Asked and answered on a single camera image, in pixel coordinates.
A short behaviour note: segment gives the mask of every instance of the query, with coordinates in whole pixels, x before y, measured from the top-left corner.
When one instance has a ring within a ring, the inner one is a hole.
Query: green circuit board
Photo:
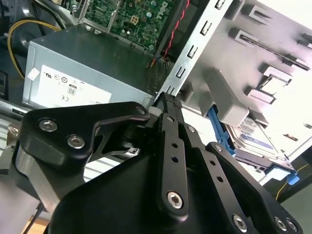
[[[111,33],[153,52],[174,3],[175,0],[122,0]],[[91,0],[86,19],[108,27],[116,8],[111,0]]]
[[[116,9],[117,4],[110,0],[92,0],[85,18],[107,28]]]

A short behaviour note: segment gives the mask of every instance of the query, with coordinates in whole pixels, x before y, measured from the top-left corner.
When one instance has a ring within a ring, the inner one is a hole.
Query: white sticker
[[[37,76],[40,74],[40,71],[38,71],[35,67],[30,71],[30,73],[27,75],[28,78],[30,78],[32,81],[34,81]]]
[[[45,65],[41,68],[37,103],[45,107],[105,104],[111,93]]]

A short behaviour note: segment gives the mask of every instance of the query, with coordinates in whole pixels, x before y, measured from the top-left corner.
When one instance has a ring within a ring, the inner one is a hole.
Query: silver screw
[[[84,146],[84,140],[77,135],[72,135],[72,136],[67,138],[67,144],[70,147],[78,150]]]
[[[187,128],[188,128],[192,133],[195,132],[195,128],[193,128],[192,126],[188,126]]]
[[[172,118],[172,117],[170,117],[170,116],[167,116],[167,119],[170,121],[170,122],[174,122],[175,120]]]
[[[41,120],[39,122],[39,127],[46,132],[54,132],[58,129],[57,123],[49,119]]]
[[[175,209],[181,209],[183,202],[182,198],[180,197],[179,194],[175,192],[169,192],[167,195],[167,199],[169,203],[175,208]]]
[[[233,215],[233,222],[234,222],[235,226],[242,233],[246,233],[247,232],[247,225],[246,225],[245,221],[241,217],[239,217],[238,215],[234,214]]]
[[[215,146],[215,148],[219,151],[219,152],[222,152],[222,148],[220,147],[220,146],[218,146],[218,145],[214,145]]]
[[[280,229],[282,229],[283,231],[287,231],[285,224],[278,217],[275,217],[275,222]]]
[[[72,11],[76,12],[77,8],[78,8],[78,6],[76,4],[72,5]]]
[[[298,229],[297,229],[296,225],[294,225],[294,223],[291,222],[290,219],[286,219],[286,220],[287,220],[288,225],[289,225],[295,232],[297,232]]]
[[[140,114],[142,114],[142,115],[145,114],[145,111],[141,107],[138,106],[136,109],[137,109],[137,111],[140,112]]]

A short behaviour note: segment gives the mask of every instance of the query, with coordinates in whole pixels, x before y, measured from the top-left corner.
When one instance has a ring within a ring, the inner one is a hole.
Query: power supply unit
[[[177,95],[231,3],[73,0],[65,8],[78,25],[29,43],[23,103],[148,106],[161,92]]]

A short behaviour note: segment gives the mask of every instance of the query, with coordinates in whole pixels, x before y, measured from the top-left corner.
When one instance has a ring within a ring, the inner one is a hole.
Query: yellow cable
[[[10,57],[11,57],[11,60],[15,66],[15,68],[17,69],[19,75],[25,79],[25,77],[23,76],[22,74],[22,71],[19,69],[18,65],[17,65],[17,62],[14,58],[14,55],[13,55],[13,51],[12,51],[12,45],[11,45],[11,37],[12,37],[12,34],[14,32],[15,29],[17,29],[19,26],[21,26],[22,24],[25,24],[25,23],[37,23],[37,24],[41,24],[43,26],[46,26],[48,28],[51,28],[55,31],[60,31],[60,29],[56,28],[55,26],[53,25],[50,25],[48,23],[45,23],[45,22],[42,22],[42,21],[39,21],[39,20],[34,20],[34,19],[25,19],[25,20],[21,20],[21,21],[18,21],[16,22],[15,24],[12,25],[12,27],[10,28],[9,30],[9,33],[8,33],[8,38],[7,38],[7,43],[8,43],[8,50],[9,50],[9,54],[10,54]]]
[[[302,169],[304,169],[305,167],[307,167],[309,164],[304,165],[303,167],[300,167],[297,172],[300,172]],[[281,193],[281,191],[284,189],[284,187],[286,186],[287,182],[280,188],[280,190],[278,190],[277,195],[275,200],[277,201],[279,194]]]

